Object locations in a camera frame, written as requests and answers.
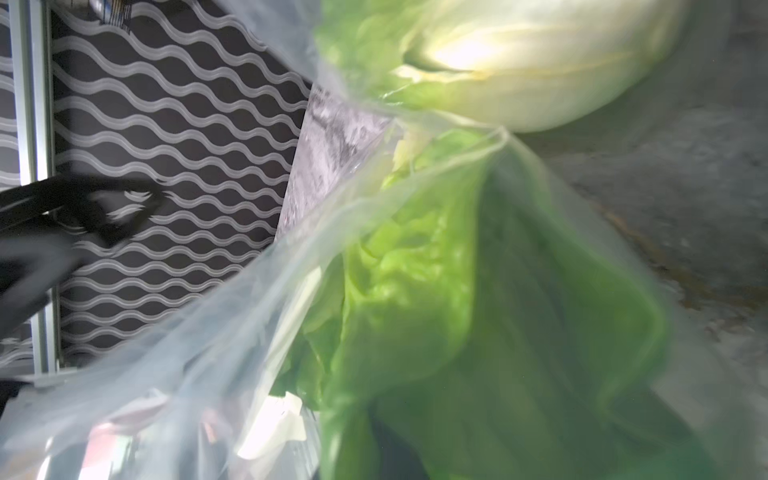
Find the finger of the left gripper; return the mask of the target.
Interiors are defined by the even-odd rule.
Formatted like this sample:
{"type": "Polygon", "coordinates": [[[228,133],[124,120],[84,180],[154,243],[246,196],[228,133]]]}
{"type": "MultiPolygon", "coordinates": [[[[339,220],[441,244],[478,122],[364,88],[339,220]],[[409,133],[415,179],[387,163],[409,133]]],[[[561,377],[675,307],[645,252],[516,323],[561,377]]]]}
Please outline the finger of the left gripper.
{"type": "Polygon", "coordinates": [[[133,237],[160,208],[166,189],[151,179],[61,174],[1,192],[1,334],[8,336],[43,309],[49,291],[85,264],[52,213],[77,220],[105,248],[133,237]],[[108,217],[100,192],[146,192],[149,199],[129,219],[108,217]]]}

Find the clear zip-top bag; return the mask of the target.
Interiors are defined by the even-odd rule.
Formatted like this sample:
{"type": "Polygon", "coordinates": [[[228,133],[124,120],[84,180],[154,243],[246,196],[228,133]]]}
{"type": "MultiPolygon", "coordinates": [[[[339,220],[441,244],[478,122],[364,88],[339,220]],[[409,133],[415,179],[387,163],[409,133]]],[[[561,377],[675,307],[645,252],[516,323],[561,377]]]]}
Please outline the clear zip-top bag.
{"type": "Polygon", "coordinates": [[[501,128],[396,119],[241,272],[1,419],[5,479],[763,479],[741,377],[501,128]]]}

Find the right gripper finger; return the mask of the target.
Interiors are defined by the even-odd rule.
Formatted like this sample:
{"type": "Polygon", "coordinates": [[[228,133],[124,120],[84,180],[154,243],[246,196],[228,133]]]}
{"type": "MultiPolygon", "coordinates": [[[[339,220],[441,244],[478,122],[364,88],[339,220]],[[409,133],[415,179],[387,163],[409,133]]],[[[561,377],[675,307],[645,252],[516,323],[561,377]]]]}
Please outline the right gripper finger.
{"type": "Polygon", "coordinates": [[[429,479],[417,452],[396,432],[376,419],[372,421],[372,428],[379,458],[376,479],[429,479]]]}

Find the cabbage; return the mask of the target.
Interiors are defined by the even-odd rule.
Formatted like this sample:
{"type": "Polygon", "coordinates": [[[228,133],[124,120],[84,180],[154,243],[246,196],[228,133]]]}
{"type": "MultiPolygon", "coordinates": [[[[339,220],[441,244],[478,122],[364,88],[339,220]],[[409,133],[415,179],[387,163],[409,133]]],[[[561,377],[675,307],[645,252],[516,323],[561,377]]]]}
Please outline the cabbage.
{"type": "Polygon", "coordinates": [[[715,479],[652,389],[671,323],[556,213],[536,164],[454,128],[383,180],[415,191],[330,264],[275,387],[320,416],[324,479],[376,479],[372,421],[429,479],[715,479]]]}
{"type": "Polygon", "coordinates": [[[514,132],[580,119],[670,54],[688,1],[325,1],[313,36],[348,92],[514,132]]]}

